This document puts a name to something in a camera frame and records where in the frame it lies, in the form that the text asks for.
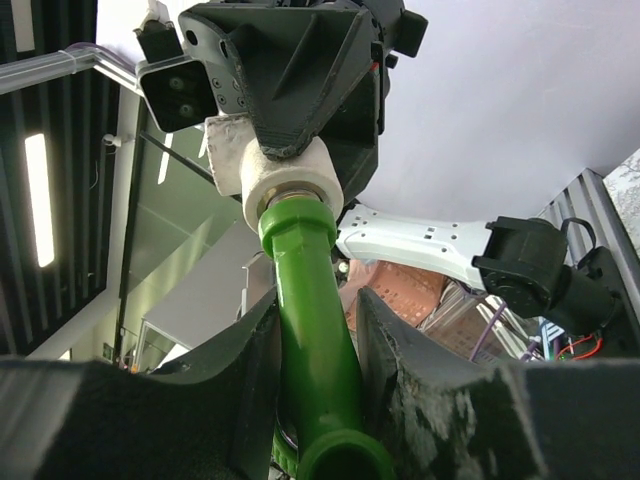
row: screw hole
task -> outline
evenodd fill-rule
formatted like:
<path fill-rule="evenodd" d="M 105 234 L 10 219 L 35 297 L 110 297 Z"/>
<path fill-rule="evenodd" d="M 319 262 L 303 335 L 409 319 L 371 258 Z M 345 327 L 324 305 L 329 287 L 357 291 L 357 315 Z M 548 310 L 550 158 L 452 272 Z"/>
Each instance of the screw hole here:
<path fill-rule="evenodd" d="M 195 47 L 198 44 L 198 37 L 196 37 L 196 34 L 193 33 L 193 30 L 187 30 L 186 35 L 187 41 Z"/>

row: red wire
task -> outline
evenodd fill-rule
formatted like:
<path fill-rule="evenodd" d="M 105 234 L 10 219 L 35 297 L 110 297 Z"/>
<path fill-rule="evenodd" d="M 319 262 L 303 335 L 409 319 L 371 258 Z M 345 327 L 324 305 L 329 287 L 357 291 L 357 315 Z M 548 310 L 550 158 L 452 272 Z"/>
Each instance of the red wire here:
<path fill-rule="evenodd" d="M 592 357 L 593 355 L 595 355 L 596 353 L 598 353 L 600 351 L 600 349 L 602 348 L 602 339 L 599 338 L 598 339 L 598 343 L 596 343 L 596 348 L 594 348 L 593 350 L 591 350 L 588 353 L 585 353 L 583 355 L 580 355 L 579 357 L 573 357 L 573 360 L 582 360 L 583 358 L 589 358 Z"/>
<path fill-rule="evenodd" d="M 558 360 L 558 358 L 560 358 L 560 355 L 562 355 L 564 352 L 566 352 L 567 350 L 569 350 L 571 347 L 575 347 L 576 345 L 580 345 L 583 342 L 586 342 L 588 340 L 591 340 L 593 338 L 593 334 L 589 335 L 588 337 L 584 337 L 581 340 L 578 340 L 577 342 L 574 343 L 570 343 L 569 345 L 567 345 L 566 347 L 564 347 L 562 350 L 560 350 L 557 354 L 556 354 L 556 360 Z"/>

